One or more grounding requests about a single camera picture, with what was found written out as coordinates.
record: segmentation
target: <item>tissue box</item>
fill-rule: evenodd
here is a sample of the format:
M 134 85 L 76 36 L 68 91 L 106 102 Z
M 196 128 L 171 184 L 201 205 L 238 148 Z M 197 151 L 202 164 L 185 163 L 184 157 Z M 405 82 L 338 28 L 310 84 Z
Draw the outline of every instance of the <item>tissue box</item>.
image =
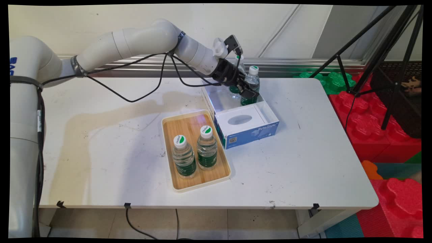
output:
M 225 149 L 276 133 L 279 120 L 261 95 L 255 104 L 246 106 L 230 97 L 225 86 L 202 87 L 201 95 Z

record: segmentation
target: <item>bottle cap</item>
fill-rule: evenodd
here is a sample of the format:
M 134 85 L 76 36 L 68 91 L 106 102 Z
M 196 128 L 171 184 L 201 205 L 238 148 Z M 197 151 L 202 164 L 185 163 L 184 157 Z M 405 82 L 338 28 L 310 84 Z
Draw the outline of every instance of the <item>bottle cap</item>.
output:
M 202 126 L 200 132 L 203 138 L 211 138 L 213 136 L 213 131 L 210 126 Z
M 183 135 L 177 135 L 174 137 L 174 146 L 176 148 L 184 148 L 186 147 L 186 137 Z
M 259 68 L 257 67 L 257 66 L 250 66 L 249 67 L 249 74 L 250 75 L 258 75 L 258 71 L 259 71 Z

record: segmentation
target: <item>wooden tray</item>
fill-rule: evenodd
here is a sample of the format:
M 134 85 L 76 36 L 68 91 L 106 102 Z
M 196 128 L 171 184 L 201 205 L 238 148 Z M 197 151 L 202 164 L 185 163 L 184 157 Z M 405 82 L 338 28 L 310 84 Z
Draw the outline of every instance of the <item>wooden tray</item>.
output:
M 215 184 L 229 179 L 231 168 L 225 156 L 225 151 L 217 135 L 210 113 L 207 110 L 200 110 L 184 115 L 167 117 L 162 119 L 162 130 L 165 139 L 166 153 L 171 171 L 172 185 L 176 192 L 187 192 L 193 189 Z M 197 139 L 200 135 L 200 128 L 209 125 L 213 129 L 213 135 L 217 140 L 217 159 L 215 168 L 204 171 L 198 166 Z M 172 159 L 173 139 L 177 135 L 184 135 L 186 141 L 192 146 L 197 162 L 195 176 L 191 179 L 183 179 L 178 175 L 175 163 Z

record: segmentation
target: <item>water bottle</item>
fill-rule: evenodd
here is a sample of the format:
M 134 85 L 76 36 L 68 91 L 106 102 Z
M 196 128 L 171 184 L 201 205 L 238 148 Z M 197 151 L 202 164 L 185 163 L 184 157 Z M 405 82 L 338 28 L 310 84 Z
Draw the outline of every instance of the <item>water bottle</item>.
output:
M 197 169 L 195 154 L 185 136 L 175 136 L 172 158 L 181 178 L 192 178 L 195 175 Z
M 257 66 L 250 66 L 249 74 L 245 78 L 245 82 L 247 82 L 249 84 L 249 87 L 256 92 L 260 91 L 260 78 L 258 77 L 258 71 L 259 68 Z M 240 104 L 242 106 L 253 104 L 257 102 L 257 99 L 258 96 L 250 99 L 242 97 L 240 99 Z
M 211 170 L 216 164 L 217 141 L 210 126 L 203 126 L 197 141 L 198 165 L 203 170 Z
M 245 60 L 245 57 L 243 55 L 241 55 L 240 63 L 238 64 L 238 70 L 246 76 L 246 71 L 245 71 L 246 69 L 245 69 L 245 61 L 244 60 Z M 234 66 L 237 66 L 237 62 L 238 62 L 238 56 L 235 57 Z M 228 88 L 228 93 L 233 99 L 239 100 L 241 98 L 241 96 L 239 94 L 240 91 L 238 90 L 237 86 L 235 86 L 235 85 L 230 86 Z

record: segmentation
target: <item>blue box label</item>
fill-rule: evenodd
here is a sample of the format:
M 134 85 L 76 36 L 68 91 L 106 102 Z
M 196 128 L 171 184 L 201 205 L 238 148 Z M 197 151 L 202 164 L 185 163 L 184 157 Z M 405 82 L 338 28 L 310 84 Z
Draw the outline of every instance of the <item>blue box label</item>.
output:
M 272 136 L 276 133 L 276 129 L 278 125 L 279 122 L 277 121 L 261 127 L 257 127 L 257 128 L 253 128 L 253 129 L 249 129 L 246 131 L 229 135 L 226 141 L 224 141 L 226 142 L 226 149 Z

